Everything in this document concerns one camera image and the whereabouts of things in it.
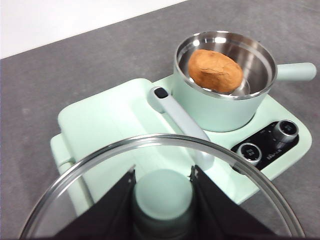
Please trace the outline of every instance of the metal rim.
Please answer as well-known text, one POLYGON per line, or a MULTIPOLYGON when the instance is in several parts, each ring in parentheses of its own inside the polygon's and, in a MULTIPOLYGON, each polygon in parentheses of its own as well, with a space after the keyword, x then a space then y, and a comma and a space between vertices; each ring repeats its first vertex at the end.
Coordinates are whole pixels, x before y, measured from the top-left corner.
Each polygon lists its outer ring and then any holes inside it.
POLYGON ((208 95, 208 96, 211 96, 211 97, 214 97, 214 98, 217 98, 217 99, 225 99, 225 100, 229 100, 229 101, 237 101, 237 100, 246 100, 246 99, 251 99, 251 98, 254 98, 254 97, 258 97, 264 93, 267 93, 270 88, 272 87, 272 85, 274 84, 276 78, 277 78, 277 73, 278 73, 278 70, 277 70, 277 65, 276 65, 276 61, 275 59, 272 57, 271 53, 258 41, 256 40, 253 40, 251 38, 248 38, 246 36, 243 36, 241 34, 238 34, 238 33, 234 33, 234 32, 229 32, 229 31, 224 31, 224 30, 218 30, 218 31, 204 31, 204 32, 198 32, 198 33, 195 33, 193 34, 192 36, 189 36, 187 37, 186 39, 184 39, 182 42, 180 42, 180 44, 178 45, 178 47, 176 48, 175 50, 175 53, 174 53, 174 60, 173 60, 173 65, 174 65, 174 68, 178 71, 178 73, 180 74, 181 77, 183 77, 183 81, 188 84, 190 87, 192 87, 193 89, 205 94, 205 95, 208 95), (179 53, 179 48, 185 43, 187 42, 189 39, 193 38, 194 36, 198 36, 198 35, 205 35, 205 34, 209 34, 209 33, 228 33, 228 34, 234 34, 234 35, 237 35, 239 37, 242 37, 246 40, 250 40, 250 41, 253 41, 255 42, 257 45, 261 46, 270 56, 272 62, 274 63, 275 65, 275 72, 274 72, 274 77, 272 78, 270 84, 268 86, 266 86, 264 89, 260 90, 260 91, 257 91, 257 92, 254 92, 254 93, 251 93, 251 94, 246 94, 246 95, 243 95, 243 96, 236 96, 236 95, 225 95, 225 94, 221 94, 221 93, 218 93, 218 92, 215 92, 215 91, 208 91, 208 90, 205 90, 204 88, 200 87, 199 85, 197 85, 196 83, 194 82, 191 82, 189 81, 189 79, 186 77, 186 75, 182 72, 182 70, 180 69, 179 67, 179 64, 178 64, 178 53, 179 53))
POLYGON ((54 194, 62 188, 63 190, 66 189, 70 184, 73 183, 80 175, 80 170, 82 168, 88 168, 95 166, 97 162, 102 162, 112 156, 115 156, 119 153, 126 152, 128 150, 136 149, 142 147, 142 145, 150 146, 150 143, 157 145, 165 145, 165 146, 176 146, 176 144, 169 144, 170 141, 179 140, 181 143, 184 144, 182 147, 189 147, 199 151, 207 152, 216 156, 216 153, 220 153, 223 157, 222 159, 232 159, 232 161, 237 162, 237 168, 243 171, 246 176, 258 186, 258 188, 269 198, 273 206, 276 210, 280 213, 280 216, 286 223, 288 230, 290 231, 293 237, 305 237, 305 233, 295 216, 293 210, 285 200, 285 198, 281 195, 278 189, 271 183, 271 181, 258 169, 252 166, 250 163, 246 162, 241 156, 237 155, 233 151, 230 151, 220 145, 212 143, 210 141, 202 140, 196 137, 186 136, 186 135, 177 135, 177 134, 165 134, 165 133, 156 133, 156 134, 147 134, 147 135, 140 135, 135 137, 130 137, 127 139, 120 140, 118 142, 112 143, 107 145, 96 152, 90 154, 89 156, 85 157, 84 159, 80 160, 76 164, 74 164, 71 168, 69 168, 64 174, 62 174, 44 193, 41 199, 33 208, 26 224, 23 227, 21 232, 20 238, 25 239, 28 235, 34 230, 33 223, 37 219, 37 216, 41 214, 42 209, 44 207, 50 205, 51 202, 48 200, 54 194), (97 160, 98 156, 102 154, 108 154, 104 156, 104 160, 97 160))

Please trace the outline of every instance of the silver knob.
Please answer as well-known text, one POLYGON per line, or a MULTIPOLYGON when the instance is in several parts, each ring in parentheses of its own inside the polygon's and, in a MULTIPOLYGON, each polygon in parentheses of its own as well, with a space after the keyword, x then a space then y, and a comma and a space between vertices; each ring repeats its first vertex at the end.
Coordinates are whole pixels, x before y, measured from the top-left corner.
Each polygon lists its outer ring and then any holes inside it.
POLYGON ((248 163, 254 166, 256 166, 262 158, 260 148, 251 142, 242 143, 236 153, 243 156, 248 163))
POLYGON ((273 137, 282 143, 291 143, 297 137, 298 126, 290 120, 279 121, 272 131, 273 137))

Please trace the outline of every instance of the glass lid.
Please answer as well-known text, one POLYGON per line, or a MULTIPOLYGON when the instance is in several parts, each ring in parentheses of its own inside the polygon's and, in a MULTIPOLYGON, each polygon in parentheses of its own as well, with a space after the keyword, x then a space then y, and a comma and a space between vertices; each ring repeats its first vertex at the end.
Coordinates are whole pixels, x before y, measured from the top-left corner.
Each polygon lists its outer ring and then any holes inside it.
POLYGON ((191 136, 149 134, 115 142, 75 164, 60 166, 64 173, 34 207, 20 237, 55 236, 92 209, 128 171, 135 172, 137 184, 142 177, 162 169, 174 170, 189 180, 192 166, 201 156, 212 161, 204 173, 233 203, 277 235, 305 236, 284 197, 241 156, 191 136))

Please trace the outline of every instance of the saucepan handle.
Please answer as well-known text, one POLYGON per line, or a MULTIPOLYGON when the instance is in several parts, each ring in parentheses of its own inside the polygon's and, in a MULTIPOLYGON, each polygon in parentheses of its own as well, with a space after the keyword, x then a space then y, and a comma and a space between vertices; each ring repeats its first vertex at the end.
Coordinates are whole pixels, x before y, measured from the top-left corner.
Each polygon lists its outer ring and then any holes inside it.
POLYGON ((277 65, 278 81, 310 81, 317 74, 316 66, 311 62, 277 65))

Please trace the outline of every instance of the control panel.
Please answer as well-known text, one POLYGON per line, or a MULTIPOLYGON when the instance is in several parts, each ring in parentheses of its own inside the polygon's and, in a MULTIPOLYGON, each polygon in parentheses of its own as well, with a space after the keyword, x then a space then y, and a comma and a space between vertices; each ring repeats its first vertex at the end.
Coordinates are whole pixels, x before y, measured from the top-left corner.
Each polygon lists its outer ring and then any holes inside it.
POLYGON ((231 151, 262 170, 297 145, 298 133, 298 126, 293 121, 275 121, 233 146, 231 151))

